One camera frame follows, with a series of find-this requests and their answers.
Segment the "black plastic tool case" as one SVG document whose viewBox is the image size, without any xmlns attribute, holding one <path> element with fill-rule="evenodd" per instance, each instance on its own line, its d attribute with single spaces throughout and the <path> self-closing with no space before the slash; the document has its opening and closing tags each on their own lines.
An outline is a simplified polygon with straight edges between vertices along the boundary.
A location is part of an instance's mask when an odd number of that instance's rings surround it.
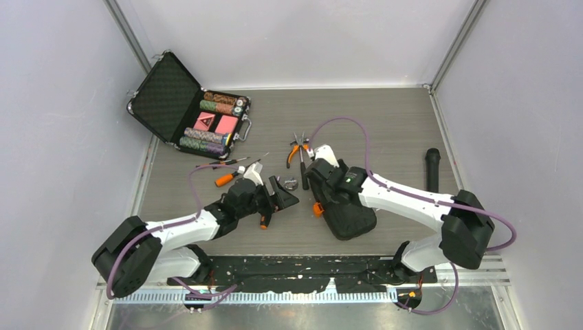
<svg viewBox="0 0 583 330">
<path fill-rule="evenodd" d="M 336 203 L 332 200 L 331 188 L 321 175 L 315 170 L 310 170 L 307 176 L 315 199 L 313 213 L 325 220 L 336 239 L 348 241 L 376 227 L 377 217 L 372 208 Z"/>
</svg>

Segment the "black orange stubby screwdriver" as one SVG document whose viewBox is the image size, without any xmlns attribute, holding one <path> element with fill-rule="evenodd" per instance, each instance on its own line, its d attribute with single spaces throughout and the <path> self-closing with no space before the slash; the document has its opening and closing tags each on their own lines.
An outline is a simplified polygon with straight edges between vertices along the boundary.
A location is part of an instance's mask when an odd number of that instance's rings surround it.
<svg viewBox="0 0 583 330">
<path fill-rule="evenodd" d="M 271 220 L 272 220 L 272 213 L 270 213 L 270 212 L 262 213 L 261 219 L 260 219 L 260 228 L 262 230 L 266 230 L 268 228 Z"/>
</svg>

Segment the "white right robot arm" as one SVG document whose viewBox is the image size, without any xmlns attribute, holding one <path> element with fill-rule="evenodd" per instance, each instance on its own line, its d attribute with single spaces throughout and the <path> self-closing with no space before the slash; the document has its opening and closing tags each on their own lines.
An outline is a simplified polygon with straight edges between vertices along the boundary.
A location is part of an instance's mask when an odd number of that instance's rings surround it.
<svg viewBox="0 0 583 330">
<path fill-rule="evenodd" d="M 494 231 L 472 193 L 457 195 L 422 191 L 368 176 L 365 169 L 333 165 L 316 159 L 303 175 L 315 199 L 313 212 L 323 217 L 335 238 L 347 241 L 370 232 L 377 225 L 377 209 L 412 219 L 435 234 L 419 241 L 404 241 L 393 256 L 390 269 L 401 282 L 410 282 L 434 265 L 454 263 L 476 270 L 481 266 Z"/>
</svg>

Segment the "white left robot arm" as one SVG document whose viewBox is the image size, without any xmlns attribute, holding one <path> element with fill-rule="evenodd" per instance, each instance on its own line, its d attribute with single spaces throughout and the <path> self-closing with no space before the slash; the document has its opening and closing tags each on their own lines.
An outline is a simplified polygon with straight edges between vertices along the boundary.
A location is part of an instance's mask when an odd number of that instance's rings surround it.
<svg viewBox="0 0 583 330">
<path fill-rule="evenodd" d="M 154 222 L 126 218 L 91 258 L 106 281 L 108 298 L 124 298 L 145 283 L 172 277 L 204 284 L 211 267 L 198 242 L 223 237 L 254 214 L 261 216 L 260 226 L 266 228 L 274 213 L 298 204 L 299 199 L 274 176 L 269 182 L 273 193 L 264 184 L 239 179 L 218 200 L 187 216 Z"/>
</svg>

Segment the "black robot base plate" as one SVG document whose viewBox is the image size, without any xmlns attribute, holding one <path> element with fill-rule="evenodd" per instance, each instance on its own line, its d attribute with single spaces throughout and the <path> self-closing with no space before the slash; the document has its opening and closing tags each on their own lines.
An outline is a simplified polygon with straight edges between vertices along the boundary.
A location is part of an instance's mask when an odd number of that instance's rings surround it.
<svg viewBox="0 0 583 330">
<path fill-rule="evenodd" d="M 391 269 L 390 256 L 210 256 L 191 278 L 194 287 L 215 286 L 237 292 L 310 294 L 323 292 L 333 280 L 337 292 L 377 293 L 385 285 L 437 282 L 435 269 L 402 280 Z"/>
</svg>

